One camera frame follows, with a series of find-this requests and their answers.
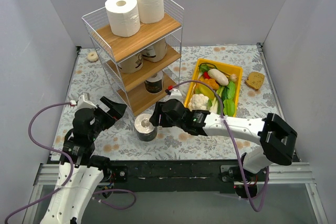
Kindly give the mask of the black roll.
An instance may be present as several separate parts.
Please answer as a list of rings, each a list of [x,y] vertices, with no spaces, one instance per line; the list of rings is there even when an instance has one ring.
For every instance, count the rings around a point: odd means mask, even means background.
[[[142,113],[134,121],[136,135],[143,142],[154,140],[158,133],[158,128],[149,121],[150,117],[150,114]]]
[[[144,82],[145,89],[151,94],[160,93],[163,90],[163,71],[159,71]]]

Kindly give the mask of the brown printed paper roll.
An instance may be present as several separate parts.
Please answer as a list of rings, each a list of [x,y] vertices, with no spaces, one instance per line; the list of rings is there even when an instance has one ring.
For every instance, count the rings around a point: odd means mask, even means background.
[[[157,41],[156,43],[148,46],[142,50],[142,57],[150,62],[158,62],[162,60],[167,53],[167,43],[165,38]]]

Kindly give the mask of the white paper towel roll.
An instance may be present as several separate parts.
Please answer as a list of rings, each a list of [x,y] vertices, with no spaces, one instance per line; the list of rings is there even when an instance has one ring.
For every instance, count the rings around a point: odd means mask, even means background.
[[[164,18],[164,0],[137,0],[140,21],[152,24]]]
[[[139,31],[137,0],[106,0],[105,8],[114,35],[131,37]]]

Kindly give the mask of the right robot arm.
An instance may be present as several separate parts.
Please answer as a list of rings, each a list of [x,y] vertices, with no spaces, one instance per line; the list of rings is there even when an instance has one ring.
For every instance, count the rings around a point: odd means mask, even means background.
[[[279,115],[242,119],[205,110],[189,110],[179,100],[157,102],[149,121],[153,126],[178,127],[194,136],[228,136],[258,144],[255,150],[238,157],[238,166],[222,171],[231,181],[251,180],[271,164],[292,164],[297,132]]]

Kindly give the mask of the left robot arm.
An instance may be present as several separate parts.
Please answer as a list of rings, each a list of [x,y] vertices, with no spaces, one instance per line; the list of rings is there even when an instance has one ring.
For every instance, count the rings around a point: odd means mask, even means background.
[[[81,223],[83,213],[100,182],[111,178],[107,157],[94,155],[98,135],[121,119],[127,105],[106,97],[104,111],[83,94],[77,102],[72,128],[67,132],[60,158],[56,193],[52,195],[42,223]]]

